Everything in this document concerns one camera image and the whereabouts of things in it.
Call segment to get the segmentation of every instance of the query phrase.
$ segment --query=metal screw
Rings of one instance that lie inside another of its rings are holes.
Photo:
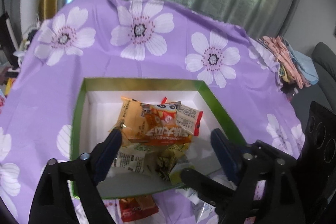
[[[252,156],[250,153],[245,153],[245,154],[243,154],[243,157],[244,157],[244,159],[246,159],[246,160],[251,160],[251,159],[253,159],[253,156]]]
[[[90,157],[89,153],[83,153],[79,156],[81,160],[87,160]]]
[[[50,159],[48,160],[48,165],[54,165],[57,162],[56,159]]]
[[[280,164],[280,165],[285,165],[285,160],[284,159],[277,159],[277,163]]]

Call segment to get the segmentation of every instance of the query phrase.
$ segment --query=circular hole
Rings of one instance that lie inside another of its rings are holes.
[[[312,116],[312,117],[310,117],[310,119],[308,121],[308,130],[309,130],[310,133],[313,132],[314,126],[315,126],[315,118]]]
[[[324,161],[326,163],[331,162],[335,156],[335,152],[336,152],[336,142],[334,139],[330,139],[327,145],[325,146]]]
[[[324,125],[320,122],[316,129],[316,146],[321,148],[326,137],[326,129]]]

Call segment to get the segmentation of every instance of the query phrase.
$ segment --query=blue cloth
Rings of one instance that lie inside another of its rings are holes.
[[[317,75],[313,60],[301,52],[293,50],[290,43],[284,37],[281,37],[281,39],[288,49],[289,55],[297,69],[311,85],[317,84],[319,81],[319,76]]]

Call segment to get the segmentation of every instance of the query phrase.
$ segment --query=floral tablecloth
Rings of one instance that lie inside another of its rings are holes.
[[[42,24],[0,115],[0,196],[27,223],[50,158],[69,159],[73,109],[84,77],[204,80],[248,143],[298,157],[304,137],[279,91],[272,55],[238,26],[162,0],[74,0]],[[191,202],[169,190],[143,223],[195,223]],[[83,209],[74,200],[81,223]],[[121,223],[117,202],[105,201]],[[215,223],[212,213],[201,223]]]

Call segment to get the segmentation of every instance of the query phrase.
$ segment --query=folded clothes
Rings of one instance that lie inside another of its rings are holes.
[[[300,73],[303,74],[303,76],[310,84],[317,84],[317,82],[319,81],[319,77],[317,75],[313,60],[310,57],[302,54],[301,52],[293,50],[292,46],[284,37],[281,37],[281,40],[288,49],[289,55],[291,56],[292,61],[294,62]]]
[[[278,62],[280,62],[282,68],[286,70],[285,75],[286,78],[290,78],[287,80],[289,83],[293,80],[300,89],[303,88],[303,85],[310,86],[309,82],[295,67],[290,53],[280,37],[262,37],[261,39],[263,40],[263,44],[268,47]]]

